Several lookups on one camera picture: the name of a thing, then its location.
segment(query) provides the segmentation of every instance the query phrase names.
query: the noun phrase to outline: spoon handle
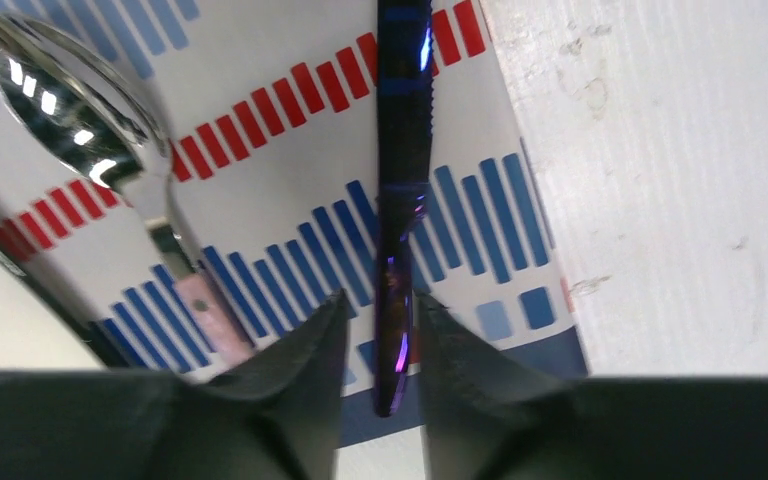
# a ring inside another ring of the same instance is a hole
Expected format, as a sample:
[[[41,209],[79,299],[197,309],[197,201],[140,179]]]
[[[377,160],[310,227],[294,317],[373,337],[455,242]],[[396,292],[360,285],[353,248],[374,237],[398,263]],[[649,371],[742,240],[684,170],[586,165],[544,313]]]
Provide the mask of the spoon handle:
[[[252,356],[252,347],[240,339],[231,319],[213,294],[207,280],[198,273],[175,282],[175,290],[190,308],[198,326],[229,366],[235,367]]]

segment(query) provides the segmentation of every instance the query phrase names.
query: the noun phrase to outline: knife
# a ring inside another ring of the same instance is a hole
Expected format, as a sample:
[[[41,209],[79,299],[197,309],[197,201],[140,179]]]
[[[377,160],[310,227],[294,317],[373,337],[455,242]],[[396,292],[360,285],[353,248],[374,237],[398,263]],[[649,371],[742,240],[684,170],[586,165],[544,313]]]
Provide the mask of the knife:
[[[57,298],[40,282],[28,274],[22,267],[16,263],[11,256],[0,249],[0,264],[7,270],[13,278],[22,282],[37,299],[39,299],[48,309],[60,319],[84,345],[92,351],[93,354],[107,367],[128,367],[130,366],[125,357],[97,330],[88,327],[87,322],[79,321],[68,312],[66,307],[57,300]]]
[[[413,226],[431,163],[431,0],[378,2],[378,253],[375,384],[379,417],[399,408],[410,366]]]

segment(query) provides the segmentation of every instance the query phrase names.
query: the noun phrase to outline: red stripe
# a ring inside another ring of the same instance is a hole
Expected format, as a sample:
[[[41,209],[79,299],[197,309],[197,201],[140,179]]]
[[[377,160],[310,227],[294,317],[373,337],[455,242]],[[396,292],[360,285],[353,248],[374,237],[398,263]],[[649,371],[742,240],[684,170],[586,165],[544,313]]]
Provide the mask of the red stripe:
[[[472,0],[464,0],[454,6],[455,18],[461,27],[461,35],[464,37],[464,46],[466,54],[474,57],[486,50],[484,39],[481,38],[481,27],[478,25],[478,18],[475,16],[475,10],[472,8]]]
[[[248,102],[240,102],[234,105],[234,113],[237,114],[237,118],[240,119],[240,124],[243,126],[246,135],[249,137],[249,141],[252,142],[254,148],[260,148],[266,145],[266,136],[263,135],[263,130],[260,129],[260,125],[257,124],[257,119],[254,118],[254,113],[251,111]]]
[[[346,93],[343,92],[343,86],[340,85],[340,79],[337,78],[334,65],[331,62],[325,62],[316,67],[316,73],[322,81],[322,86],[325,87],[325,94],[328,95],[328,100],[331,101],[331,107],[334,111],[342,112],[349,108],[349,100],[346,98]]]
[[[375,41],[375,35],[367,33],[358,37],[358,47],[360,47],[363,62],[369,69],[372,84],[378,85],[378,43]]]
[[[296,100],[296,94],[293,93],[292,87],[290,87],[290,81],[286,78],[282,78],[272,84],[272,88],[275,89],[275,93],[278,94],[278,101],[281,102],[281,106],[284,108],[284,112],[287,113],[287,118],[290,119],[290,125],[298,127],[304,125],[307,119],[302,113],[302,107],[299,105],[299,101]]]
[[[25,228],[31,232],[31,235],[37,239],[37,245],[42,247],[43,250],[48,250],[54,246],[54,243],[49,240],[48,235],[45,234],[37,220],[29,212],[19,215],[19,220],[21,220],[25,225]]]
[[[190,163],[196,169],[199,178],[205,179],[213,176],[213,170],[210,169],[210,165],[207,164],[207,160],[204,159],[204,155],[201,153],[201,149],[198,148],[193,137],[187,135],[182,138],[181,148],[184,149],[184,153],[190,158]]]
[[[366,86],[366,80],[363,79],[363,73],[360,71],[360,64],[357,63],[355,52],[350,47],[337,52],[337,62],[346,75],[349,82],[349,90],[355,98],[363,98],[369,95],[369,87]]]
[[[204,146],[207,147],[207,153],[213,158],[213,164],[216,165],[216,168],[227,167],[231,164],[231,160],[228,159],[228,155],[225,155],[225,150],[219,143],[219,139],[216,138],[216,134],[213,133],[213,129],[210,128],[209,123],[199,125],[196,132],[201,137]]]
[[[25,255],[30,257],[37,253],[37,249],[34,248],[33,244],[28,240],[28,237],[19,230],[19,227],[13,223],[13,220],[10,220],[9,218],[4,220],[4,229],[7,230],[7,233],[13,238],[13,241],[16,242],[16,246],[19,247]]]
[[[57,204],[60,211],[66,215],[66,219],[69,220],[69,223],[71,223],[73,227],[81,227],[86,223],[75,206],[72,205],[72,201],[66,196],[66,192],[59,188],[55,188],[54,190],[49,191],[48,195],[54,200],[54,203]]]
[[[266,122],[266,129],[269,130],[269,134],[274,137],[284,133],[284,124],[281,123],[281,117],[278,116],[278,111],[275,110],[275,105],[272,104],[266,89],[258,88],[252,92],[252,100],[254,100],[257,111],[260,112],[260,116],[263,117],[263,121]]]
[[[54,213],[54,210],[51,209],[51,206],[48,205],[48,202],[45,200],[37,200],[34,202],[34,208],[36,209],[37,213],[42,216],[42,219],[45,220],[48,228],[54,232],[57,238],[66,238],[69,236],[69,230],[66,230],[66,227],[63,226],[63,222],[57,218],[57,214]]]
[[[0,248],[18,262],[24,262],[28,259],[28,255],[16,245],[16,242],[10,238],[10,234],[4,230],[4,227],[0,227]]]
[[[105,207],[115,207],[116,204],[119,203],[119,200],[116,199],[116,194],[113,193],[113,190],[107,187],[102,187],[95,182],[92,182],[92,186],[95,188],[95,191],[98,193],[101,201],[104,202]]]
[[[187,168],[187,164],[184,163],[184,159],[178,154],[178,149],[172,142],[169,142],[169,148],[172,150],[172,172],[178,177],[178,181],[186,182],[193,178],[193,174],[190,173],[190,169]]]
[[[437,40],[437,49],[440,51],[440,59],[443,65],[451,65],[460,61],[461,52],[458,51],[458,42],[449,22],[449,14],[440,10],[431,15],[431,28],[434,30],[434,39]]]
[[[72,190],[72,193],[78,197],[78,201],[81,202],[81,205],[84,206],[84,208],[87,210],[87,213],[90,214],[90,217],[93,220],[104,216],[104,212],[102,212],[98,204],[95,203],[95,200],[93,200],[92,196],[90,195],[90,191],[87,190],[84,182],[81,180],[72,180],[67,184],[67,186]]]
[[[293,79],[296,81],[296,85],[299,87],[299,92],[302,94],[302,98],[307,104],[307,109],[310,113],[321,112],[325,109],[325,102],[322,101],[322,95],[319,94],[319,89],[316,88],[316,84],[313,83],[313,77],[310,76],[310,70],[307,68],[306,63],[300,63],[290,69],[290,73],[293,75]]]
[[[216,125],[219,127],[219,132],[225,137],[225,141],[228,142],[228,147],[231,148],[231,154],[234,155],[234,158],[237,160],[248,158],[249,149],[243,143],[243,137],[237,132],[237,127],[234,126],[231,117],[223,115],[217,118]]]

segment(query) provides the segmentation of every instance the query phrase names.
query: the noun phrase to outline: stain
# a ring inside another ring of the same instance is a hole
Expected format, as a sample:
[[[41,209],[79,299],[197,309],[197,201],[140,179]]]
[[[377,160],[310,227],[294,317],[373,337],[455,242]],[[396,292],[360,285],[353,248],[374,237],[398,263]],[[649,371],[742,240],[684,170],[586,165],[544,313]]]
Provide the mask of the stain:
[[[745,250],[747,245],[749,245],[749,237],[743,236],[743,237],[740,237],[740,241],[738,241],[735,245],[731,246],[731,249],[736,252],[739,252],[741,250]]]
[[[587,34],[591,37],[604,37],[610,35],[612,30],[610,25],[591,25],[587,27]]]
[[[573,297],[586,297],[599,291],[599,287],[611,279],[611,275],[582,280],[570,288],[570,295]]]
[[[602,118],[605,105],[608,103],[608,86],[601,77],[596,77],[583,89],[583,97],[587,102],[587,108],[593,112],[594,118]]]
[[[581,41],[581,37],[578,37],[570,43],[561,45],[561,48],[558,49],[558,53],[561,55],[572,55],[577,57],[581,55],[582,47],[584,47],[584,42]]]

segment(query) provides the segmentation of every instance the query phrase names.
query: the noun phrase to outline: knife handle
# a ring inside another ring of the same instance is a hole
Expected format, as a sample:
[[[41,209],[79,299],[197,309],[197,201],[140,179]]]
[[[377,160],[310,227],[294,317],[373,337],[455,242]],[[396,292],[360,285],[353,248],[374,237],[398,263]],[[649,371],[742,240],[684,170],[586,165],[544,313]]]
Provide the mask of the knife handle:
[[[175,290],[225,363],[235,367],[254,356],[254,350],[237,334],[202,275],[194,273],[178,280]]]
[[[412,257],[409,231],[381,225],[375,297],[375,413],[389,417],[399,407],[408,367],[413,326]]]

